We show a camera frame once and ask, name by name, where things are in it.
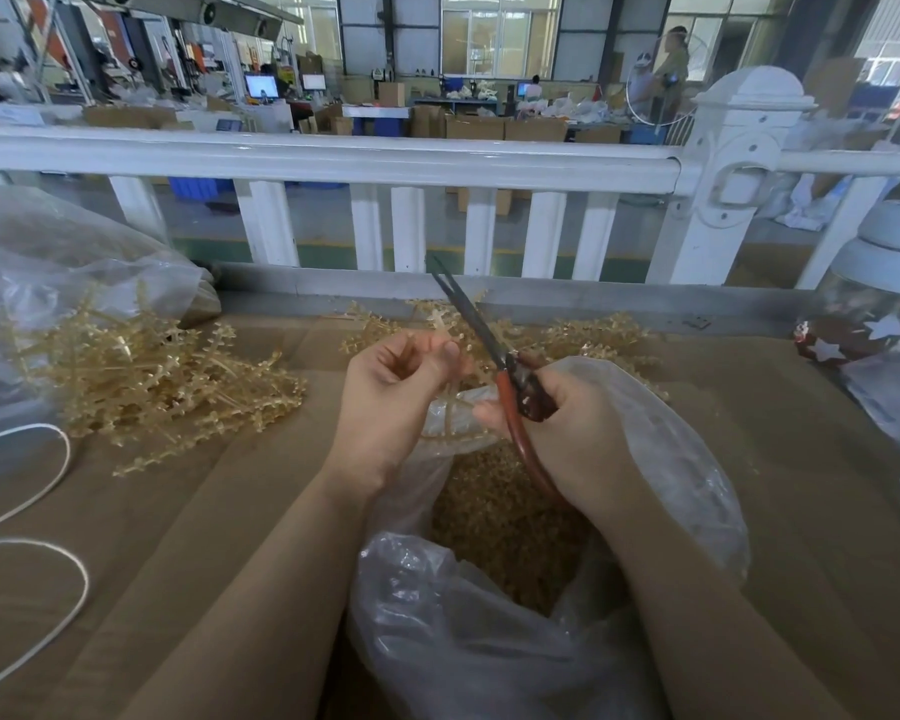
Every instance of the white fence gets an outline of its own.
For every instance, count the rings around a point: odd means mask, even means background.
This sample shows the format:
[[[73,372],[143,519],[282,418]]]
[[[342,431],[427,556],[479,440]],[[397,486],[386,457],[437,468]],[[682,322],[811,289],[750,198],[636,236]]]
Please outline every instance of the white fence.
[[[856,176],[797,288],[813,288],[840,246],[900,176],[900,153],[782,151],[788,130],[814,107],[791,73],[736,71],[697,97],[682,146],[522,143],[433,139],[0,126],[0,183],[6,172],[109,177],[128,223],[168,238],[147,177],[236,182],[255,263],[300,265],[283,182],[350,184],[360,270],[383,270],[381,188],[390,190],[397,272],[422,273],[426,253],[423,186],[469,187],[464,274],[490,273],[496,190],[533,192],[523,277],[552,278],[568,192],[587,192],[575,280],[597,280],[620,194],[669,195],[650,261],[650,284],[723,284],[771,172]]]

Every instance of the forearm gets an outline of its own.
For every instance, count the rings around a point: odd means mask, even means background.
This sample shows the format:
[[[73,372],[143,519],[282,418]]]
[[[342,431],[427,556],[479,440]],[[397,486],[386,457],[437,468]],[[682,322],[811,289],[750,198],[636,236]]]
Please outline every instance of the forearm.
[[[591,516],[624,570],[673,716],[847,720],[638,475]]]
[[[122,720],[314,717],[369,505],[317,475]]]

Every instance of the person's right hand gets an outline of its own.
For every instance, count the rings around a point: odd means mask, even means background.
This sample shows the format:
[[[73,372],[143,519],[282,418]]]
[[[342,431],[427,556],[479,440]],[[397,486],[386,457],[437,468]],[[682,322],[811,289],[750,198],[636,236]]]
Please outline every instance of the person's right hand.
[[[542,422],[524,419],[530,441],[556,488],[589,516],[613,499],[621,480],[642,479],[620,414],[598,386],[549,366],[536,375],[557,410]],[[487,429],[511,438],[499,401],[477,402],[473,416]]]

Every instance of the plastic jar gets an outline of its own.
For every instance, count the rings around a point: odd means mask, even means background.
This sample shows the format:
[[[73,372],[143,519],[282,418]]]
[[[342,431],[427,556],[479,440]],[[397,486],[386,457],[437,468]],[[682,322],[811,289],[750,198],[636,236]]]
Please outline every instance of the plastic jar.
[[[840,365],[900,350],[900,201],[869,211],[793,332],[801,355]]]

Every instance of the green floor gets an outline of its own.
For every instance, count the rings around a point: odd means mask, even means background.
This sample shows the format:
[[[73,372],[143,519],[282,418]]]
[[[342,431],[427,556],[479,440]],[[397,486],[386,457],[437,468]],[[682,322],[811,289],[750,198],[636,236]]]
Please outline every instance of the green floor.
[[[237,240],[193,240],[178,239],[176,248],[192,260],[250,263],[251,249],[245,241]],[[357,253],[353,247],[330,244],[299,244],[300,265],[304,268],[326,268],[327,270],[356,270]],[[451,273],[464,271],[464,253],[461,250],[427,250],[427,272],[431,273],[431,258],[437,254],[440,261]],[[569,280],[573,274],[572,255],[557,255],[553,277]],[[600,270],[600,280],[609,283],[642,283],[647,277],[648,260],[607,258]],[[394,249],[384,249],[384,268],[394,269]],[[523,253],[494,252],[490,260],[490,271],[494,276],[519,277],[523,269]]]

